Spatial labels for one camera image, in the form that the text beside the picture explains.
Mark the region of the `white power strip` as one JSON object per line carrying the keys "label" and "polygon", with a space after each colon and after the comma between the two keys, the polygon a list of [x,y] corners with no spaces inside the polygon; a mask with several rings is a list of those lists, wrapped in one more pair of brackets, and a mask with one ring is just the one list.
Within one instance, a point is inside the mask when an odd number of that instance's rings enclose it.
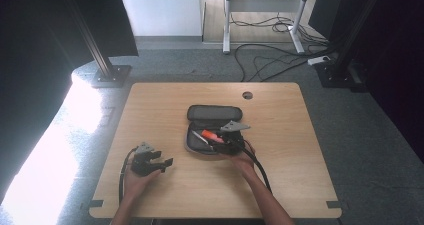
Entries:
{"label": "white power strip", "polygon": [[330,60],[331,60],[331,58],[329,56],[320,56],[320,57],[308,59],[307,63],[308,63],[308,65],[313,66],[315,64],[327,62],[327,61],[330,61]]}

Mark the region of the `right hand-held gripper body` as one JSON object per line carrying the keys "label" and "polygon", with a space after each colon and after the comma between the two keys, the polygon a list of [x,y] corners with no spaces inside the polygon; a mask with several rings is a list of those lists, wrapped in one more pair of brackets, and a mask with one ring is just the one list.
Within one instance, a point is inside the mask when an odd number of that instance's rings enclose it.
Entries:
{"label": "right hand-held gripper body", "polygon": [[242,151],[245,147],[245,141],[241,131],[249,128],[249,125],[236,121],[230,121],[220,128],[219,134],[226,133],[230,137],[230,141],[228,143],[223,143],[229,147],[230,152],[227,155],[237,155]]}

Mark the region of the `silver pen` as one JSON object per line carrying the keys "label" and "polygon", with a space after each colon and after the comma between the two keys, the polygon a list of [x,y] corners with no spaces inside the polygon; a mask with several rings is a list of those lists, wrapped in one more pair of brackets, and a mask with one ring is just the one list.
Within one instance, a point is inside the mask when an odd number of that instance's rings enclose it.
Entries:
{"label": "silver pen", "polygon": [[211,150],[211,151],[214,151],[213,150],[213,147],[209,144],[209,142],[204,138],[204,137],[202,137],[200,134],[198,134],[196,131],[194,131],[194,130],[192,130],[191,131],[191,133],[194,135],[194,136],[196,136],[198,139],[200,139],[206,146],[208,146],[209,147],[209,149]]}

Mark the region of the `person's right hand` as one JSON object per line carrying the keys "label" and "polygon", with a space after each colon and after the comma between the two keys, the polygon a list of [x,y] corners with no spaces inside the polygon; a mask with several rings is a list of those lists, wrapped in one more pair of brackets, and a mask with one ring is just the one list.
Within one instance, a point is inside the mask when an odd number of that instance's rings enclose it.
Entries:
{"label": "person's right hand", "polygon": [[255,172],[254,161],[245,152],[238,155],[223,155],[223,158],[229,160],[243,176]]}

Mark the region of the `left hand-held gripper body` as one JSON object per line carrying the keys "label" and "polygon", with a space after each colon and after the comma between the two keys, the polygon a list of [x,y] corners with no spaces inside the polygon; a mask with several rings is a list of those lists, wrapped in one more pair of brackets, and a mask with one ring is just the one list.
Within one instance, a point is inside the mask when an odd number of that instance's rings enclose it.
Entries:
{"label": "left hand-held gripper body", "polygon": [[139,176],[147,176],[150,173],[159,170],[160,163],[152,163],[151,152],[156,151],[155,148],[146,142],[142,142],[136,148],[135,155],[131,163],[131,170]]}

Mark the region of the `grey pencil case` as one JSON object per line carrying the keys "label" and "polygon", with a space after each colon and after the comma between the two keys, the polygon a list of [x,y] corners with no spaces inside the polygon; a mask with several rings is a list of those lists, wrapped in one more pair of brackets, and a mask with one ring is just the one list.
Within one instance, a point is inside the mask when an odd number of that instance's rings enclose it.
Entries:
{"label": "grey pencil case", "polygon": [[[203,155],[217,155],[217,152],[211,151],[209,147],[194,136],[191,131],[194,130],[201,135],[203,130],[209,130],[219,135],[219,130],[223,125],[226,125],[230,121],[239,122],[242,117],[242,110],[234,106],[191,105],[187,111],[189,126],[186,135],[185,148],[188,151]],[[220,144],[208,139],[206,140],[211,146],[212,144]]]}

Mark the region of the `person's left hand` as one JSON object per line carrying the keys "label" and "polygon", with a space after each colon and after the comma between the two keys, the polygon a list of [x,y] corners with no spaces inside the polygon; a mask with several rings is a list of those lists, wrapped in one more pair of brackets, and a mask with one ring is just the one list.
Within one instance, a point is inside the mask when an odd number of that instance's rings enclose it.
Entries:
{"label": "person's left hand", "polygon": [[124,175],[124,196],[122,202],[134,203],[144,192],[146,187],[159,175],[160,170],[156,170],[147,176],[139,176],[128,168]]}

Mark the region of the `dark curtain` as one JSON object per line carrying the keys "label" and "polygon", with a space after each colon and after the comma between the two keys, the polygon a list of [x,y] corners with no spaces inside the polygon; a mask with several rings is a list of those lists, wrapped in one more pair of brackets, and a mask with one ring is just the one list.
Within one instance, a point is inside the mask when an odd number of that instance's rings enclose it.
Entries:
{"label": "dark curtain", "polygon": [[0,203],[93,60],[71,3],[104,56],[138,54],[123,0],[0,0]]}
{"label": "dark curtain", "polygon": [[[309,25],[330,42],[336,33],[322,10],[316,0]],[[424,162],[424,0],[378,0],[354,61],[365,90]]]}

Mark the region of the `white desk frame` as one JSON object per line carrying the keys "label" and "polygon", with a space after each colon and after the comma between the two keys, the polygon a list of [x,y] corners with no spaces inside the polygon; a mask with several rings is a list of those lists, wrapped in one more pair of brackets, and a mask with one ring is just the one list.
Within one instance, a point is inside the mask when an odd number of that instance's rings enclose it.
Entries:
{"label": "white desk frame", "polygon": [[230,18],[233,12],[252,13],[252,12],[276,12],[276,13],[294,13],[295,19],[288,28],[289,35],[298,54],[305,52],[298,29],[300,21],[306,6],[307,0],[224,0],[225,23],[223,31],[223,53],[230,53]]}

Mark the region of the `orange highlighter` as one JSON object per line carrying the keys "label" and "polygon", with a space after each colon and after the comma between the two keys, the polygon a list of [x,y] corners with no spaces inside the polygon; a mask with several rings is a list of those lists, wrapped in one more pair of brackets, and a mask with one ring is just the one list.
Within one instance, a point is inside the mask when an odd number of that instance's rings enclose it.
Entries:
{"label": "orange highlighter", "polygon": [[215,133],[213,133],[209,130],[203,130],[201,132],[201,136],[208,139],[208,140],[217,142],[217,143],[221,143],[221,144],[224,143],[224,140],[222,138],[220,138],[217,134],[215,134]]}

